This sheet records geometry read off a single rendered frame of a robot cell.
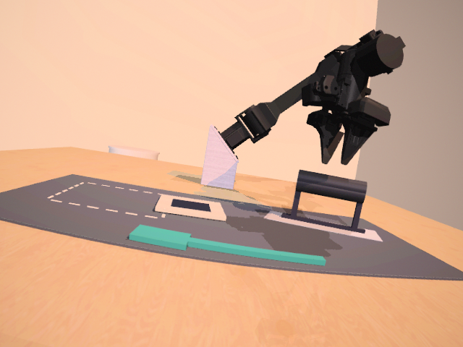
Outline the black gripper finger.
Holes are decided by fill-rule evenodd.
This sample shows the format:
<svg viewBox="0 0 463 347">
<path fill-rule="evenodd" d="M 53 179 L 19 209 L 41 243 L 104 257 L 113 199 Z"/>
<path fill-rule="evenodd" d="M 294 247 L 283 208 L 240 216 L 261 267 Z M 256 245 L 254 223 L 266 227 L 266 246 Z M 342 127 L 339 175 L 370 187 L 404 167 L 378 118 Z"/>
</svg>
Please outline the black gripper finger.
<svg viewBox="0 0 463 347">
<path fill-rule="evenodd" d="M 351 116 L 340 119 L 345 130 L 341 164 L 346 166 L 378 128 Z"/>
<path fill-rule="evenodd" d="M 344 133 L 320 123 L 314 123 L 312 126 L 316 128 L 320 135 L 321 163 L 328 164 Z"/>
</svg>

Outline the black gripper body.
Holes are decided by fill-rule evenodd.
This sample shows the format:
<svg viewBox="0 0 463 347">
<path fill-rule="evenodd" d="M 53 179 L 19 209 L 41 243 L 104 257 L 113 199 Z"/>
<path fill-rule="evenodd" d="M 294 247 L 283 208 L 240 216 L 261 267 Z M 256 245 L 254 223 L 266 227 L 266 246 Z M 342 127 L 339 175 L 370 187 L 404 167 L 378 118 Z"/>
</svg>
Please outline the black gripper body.
<svg viewBox="0 0 463 347">
<path fill-rule="evenodd" d="M 336 81 L 338 85 L 340 81 L 344 81 L 344 85 L 346 85 L 345 107 L 342 108 L 333 103 L 326 106 L 326 109 L 331 113 L 323 112 L 322 109 L 313 111 L 308 114 L 306 124 L 312 126 L 314 123 L 320 123 L 340 131 L 342 126 L 340 118 L 351 116 L 377 127 L 389 125 L 391 114 L 388 107 L 366 97 L 366 95 L 370 95 L 372 90 L 367 87 L 368 83 L 365 79 L 352 74 L 341 74 Z"/>
</svg>

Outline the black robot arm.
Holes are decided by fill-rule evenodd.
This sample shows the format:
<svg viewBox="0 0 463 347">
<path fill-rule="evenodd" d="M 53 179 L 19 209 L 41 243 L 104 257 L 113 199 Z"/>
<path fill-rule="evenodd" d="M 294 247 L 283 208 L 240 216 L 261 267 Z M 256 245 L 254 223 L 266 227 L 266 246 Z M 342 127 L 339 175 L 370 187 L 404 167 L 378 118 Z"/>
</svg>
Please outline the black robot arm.
<svg viewBox="0 0 463 347">
<path fill-rule="evenodd" d="M 243 142 L 257 141 L 268 136 L 268 133 L 278 121 L 281 113 L 302 100 L 303 106 L 322 106 L 322 111 L 328 113 L 326 106 L 336 103 L 345 107 L 347 90 L 344 81 L 337 84 L 341 74 L 352 74 L 365 79 L 378 74 L 393 72 L 402 65 L 405 44 L 401 37 L 384 34 L 382 30 L 371 30 L 361 38 L 360 42 L 351 45 L 340 45 L 324 56 L 315 72 L 300 83 L 288 89 L 284 94 L 271 102 L 262 102 L 246 108 L 235 116 L 237 122 L 223 132 L 218 133 L 235 154 L 233 149 Z M 343 53 L 341 53 L 343 51 Z M 242 114 L 245 113 L 245 116 Z M 242 123 L 242 121 L 244 124 Z M 252 133 L 252 136 L 250 132 Z"/>
</svg>

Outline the cream tile with dark rectangle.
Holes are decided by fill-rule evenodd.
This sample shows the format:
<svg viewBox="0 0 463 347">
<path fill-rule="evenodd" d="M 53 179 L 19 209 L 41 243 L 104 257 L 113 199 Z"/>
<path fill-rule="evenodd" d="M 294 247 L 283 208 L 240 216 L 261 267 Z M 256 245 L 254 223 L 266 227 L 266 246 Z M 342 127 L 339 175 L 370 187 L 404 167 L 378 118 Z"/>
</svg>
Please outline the cream tile with dark rectangle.
<svg viewBox="0 0 463 347">
<path fill-rule="evenodd" d="M 156 204 L 156 211 L 179 215 L 190 215 L 201 218 L 226 220 L 219 202 L 194 200 L 162 194 Z"/>
</svg>

